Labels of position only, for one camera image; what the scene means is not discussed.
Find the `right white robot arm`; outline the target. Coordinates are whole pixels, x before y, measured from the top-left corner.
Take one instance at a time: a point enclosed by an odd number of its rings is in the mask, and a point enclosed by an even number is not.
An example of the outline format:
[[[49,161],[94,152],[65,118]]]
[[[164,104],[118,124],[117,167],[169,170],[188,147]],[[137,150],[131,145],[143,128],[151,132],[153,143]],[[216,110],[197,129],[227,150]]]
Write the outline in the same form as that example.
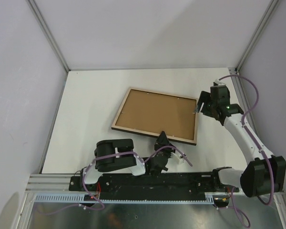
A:
[[[214,84],[210,91],[201,91],[195,112],[214,118],[226,128],[241,149],[247,167],[218,169],[210,179],[211,188],[222,191],[227,185],[241,188],[249,198],[281,192],[286,174],[286,160],[275,156],[253,132],[238,104],[230,102],[226,85]]]

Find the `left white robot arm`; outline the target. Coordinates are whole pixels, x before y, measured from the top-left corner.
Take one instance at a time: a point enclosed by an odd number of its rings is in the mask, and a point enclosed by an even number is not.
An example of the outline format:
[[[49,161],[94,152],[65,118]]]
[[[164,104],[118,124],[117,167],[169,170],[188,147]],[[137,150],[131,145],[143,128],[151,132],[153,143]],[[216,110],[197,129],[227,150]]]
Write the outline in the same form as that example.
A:
[[[96,144],[95,158],[81,170],[79,185],[84,190],[92,190],[104,173],[128,169],[133,176],[158,176],[167,171],[168,160],[176,152],[165,132],[161,132],[154,145],[154,153],[147,158],[134,151],[132,139],[102,140]]]

